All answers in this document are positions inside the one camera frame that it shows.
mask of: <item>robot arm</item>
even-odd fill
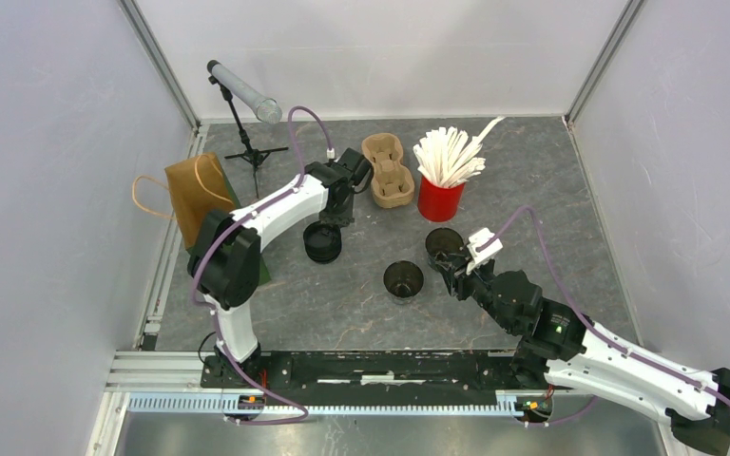
[[[480,230],[466,245],[430,245],[430,262],[451,295],[473,298],[507,333],[521,336],[511,362],[513,373],[527,388],[547,384],[589,392],[670,425],[681,442],[710,454],[725,454],[730,443],[730,408],[705,388],[730,400],[730,370],[696,370],[674,363],[622,339],[588,320],[600,335],[621,345],[612,348],[589,331],[565,304],[542,296],[542,289],[522,271],[493,273],[491,259],[501,248]],[[637,358],[681,372],[703,385],[694,388]]]
[[[368,174],[371,165],[347,149],[337,161],[313,162],[306,166],[303,184],[299,176],[277,192],[230,214],[209,212],[190,253],[188,271],[192,276],[205,252],[234,220],[253,213],[210,258],[202,274],[200,292],[214,304],[228,348],[237,361],[247,360],[259,349],[250,318],[250,297],[259,286],[261,251],[295,223],[314,214],[320,221],[347,226],[353,219],[354,188]],[[265,202],[280,198],[266,211],[257,213]]]

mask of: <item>tripod stand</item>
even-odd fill
[[[208,78],[208,80],[211,82],[211,84],[219,84],[219,81],[214,76],[211,76]],[[222,92],[222,97],[225,99],[226,102],[228,102],[228,105],[231,106],[231,112],[234,113],[234,121],[237,123],[237,127],[240,130],[240,140],[241,143],[244,144],[244,152],[240,154],[233,154],[233,155],[226,155],[226,159],[242,159],[253,166],[253,185],[256,187],[256,199],[259,198],[259,180],[257,178],[257,173],[259,172],[259,168],[264,164],[264,161],[267,160],[267,157],[270,156],[273,152],[282,152],[284,150],[289,150],[289,147],[276,147],[275,149],[265,149],[265,150],[258,150],[254,149],[253,146],[250,145],[250,137],[247,136],[247,131],[245,131],[244,127],[241,125],[241,121],[239,119],[239,114],[237,114],[237,109],[234,106],[234,95],[231,93],[231,91],[225,87],[222,84],[219,84],[220,86],[220,92]]]

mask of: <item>gray floor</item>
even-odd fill
[[[341,152],[360,150],[367,136],[394,133],[405,148],[405,164],[419,174],[413,145],[425,132],[455,126],[477,135],[489,119],[422,119],[329,122]],[[285,123],[250,124],[258,148],[288,144]],[[314,123],[301,123],[298,140],[306,162],[323,161],[325,145]],[[204,149],[218,155],[240,152],[236,127],[211,125]],[[438,275],[425,265],[424,238],[435,227],[449,226],[466,237],[487,226],[497,229],[521,204],[536,208],[547,245],[564,282],[584,312],[619,335],[634,339],[619,283],[595,217],[580,164],[567,132],[557,118],[513,118],[498,124],[483,141],[487,169],[466,184],[457,216],[447,223],[426,221],[415,202],[390,210],[376,206],[369,193],[355,202],[356,222],[343,230],[343,252],[329,265],[317,265],[303,252],[301,234],[317,218],[306,219],[275,239],[264,251],[272,282],[252,301],[256,335],[265,350],[334,350],[402,348],[509,348],[507,336],[471,301],[448,295]],[[222,161],[243,204],[254,200],[249,165]],[[259,173],[267,195],[297,173],[292,152],[270,157]],[[502,239],[497,271],[523,269],[547,297],[563,300],[550,278],[527,217]],[[426,284],[410,305],[398,306],[382,285],[394,261],[416,262]],[[189,305],[186,254],[178,257],[163,316],[158,351],[192,351],[212,326],[205,310]]]

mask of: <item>red cup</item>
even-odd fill
[[[463,195],[465,182],[452,188],[441,188],[421,176],[421,194],[418,195],[418,212],[429,221],[447,221],[457,214],[457,204]]]

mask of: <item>microphone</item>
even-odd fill
[[[212,60],[208,62],[208,72],[217,81],[242,100],[256,118],[266,124],[277,124],[281,122],[281,108],[275,100],[258,93],[253,87],[239,78],[231,70],[222,66],[220,62]]]

